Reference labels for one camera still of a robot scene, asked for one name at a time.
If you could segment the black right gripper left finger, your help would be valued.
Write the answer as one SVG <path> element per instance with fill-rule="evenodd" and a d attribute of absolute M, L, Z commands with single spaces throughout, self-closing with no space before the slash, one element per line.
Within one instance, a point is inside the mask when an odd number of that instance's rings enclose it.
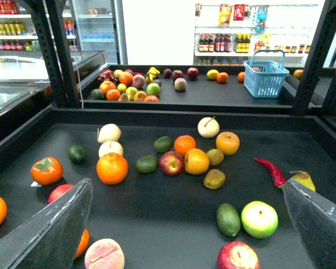
<path fill-rule="evenodd" d="M 84 178 L 0 239 L 0 268 L 71 268 L 86 228 L 92 182 Z"/>

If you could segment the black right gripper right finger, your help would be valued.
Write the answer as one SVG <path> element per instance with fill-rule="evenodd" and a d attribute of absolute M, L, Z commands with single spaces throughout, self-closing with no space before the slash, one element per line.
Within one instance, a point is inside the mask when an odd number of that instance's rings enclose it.
<path fill-rule="evenodd" d="M 293 227 L 315 268 L 336 268 L 336 204 L 289 180 L 284 201 Z"/>

